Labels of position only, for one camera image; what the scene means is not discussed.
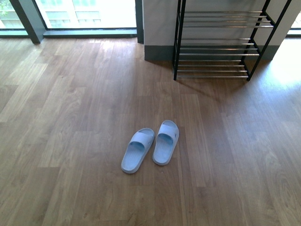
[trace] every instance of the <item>white wall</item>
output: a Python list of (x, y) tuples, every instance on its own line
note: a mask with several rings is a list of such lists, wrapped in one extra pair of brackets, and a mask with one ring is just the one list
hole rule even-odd
[[(186, 11), (259, 11), (265, 0), (187, 0)], [(277, 19), (285, 0), (271, 0), (267, 12)], [(143, 0), (144, 12), (144, 44), (149, 46), (172, 46), (176, 20), (177, 0)], [(298, 13), (301, 11), (301, 0), (292, 0), (292, 3), (275, 33), (270, 45), (279, 46)], [(196, 29), (186, 28), (183, 37), (199, 38), (248, 38), (252, 29)], [(263, 45), (269, 31), (260, 29), (255, 39)]]

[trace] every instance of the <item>glass door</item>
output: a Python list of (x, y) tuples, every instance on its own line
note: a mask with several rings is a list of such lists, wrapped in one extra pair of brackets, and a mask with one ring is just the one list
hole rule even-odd
[(0, 29), (24, 29), (9, 0), (0, 0)]
[(47, 28), (134, 28), (135, 0), (36, 0)]

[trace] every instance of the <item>slipper strap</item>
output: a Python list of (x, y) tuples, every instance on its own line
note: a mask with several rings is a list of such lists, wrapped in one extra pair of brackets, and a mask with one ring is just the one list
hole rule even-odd
[(145, 133), (137, 132), (133, 135), (130, 143), (132, 143), (132, 142), (140, 143), (144, 146), (144, 148), (147, 148), (150, 145), (150, 143), (152, 142), (152, 137)]
[(174, 141), (177, 136), (177, 131), (173, 127), (162, 124), (158, 132), (158, 135), (160, 134), (168, 135)]

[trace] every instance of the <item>slide sandal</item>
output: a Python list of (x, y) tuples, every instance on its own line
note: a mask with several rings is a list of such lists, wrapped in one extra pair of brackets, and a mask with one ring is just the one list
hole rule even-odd
[(169, 163), (178, 138), (179, 129), (177, 125), (173, 121), (165, 120), (159, 129), (155, 151), (152, 156), (156, 164), (164, 166)]
[(141, 129), (133, 135), (121, 163), (122, 171), (135, 173), (139, 169), (154, 138), (155, 133), (149, 128)]

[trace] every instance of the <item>black metal shoe rack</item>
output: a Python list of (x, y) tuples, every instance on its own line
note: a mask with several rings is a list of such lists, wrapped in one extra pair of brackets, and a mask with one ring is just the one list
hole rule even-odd
[[(172, 61), (174, 80), (183, 77), (246, 78), (249, 81), (291, 1), (287, 0), (277, 21), (274, 21), (267, 13), (270, 0), (266, 0), (261, 11), (186, 12), (186, 0), (178, 0)], [(253, 32), (250, 37), (239, 39), (182, 38), (183, 28), (198, 29), (198, 32), (204, 28), (251, 28)], [(258, 29), (264, 28), (269, 28), (271, 32), (260, 49), (254, 38)], [(246, 57), (255, 60), (251, 69), (245, 63)]]

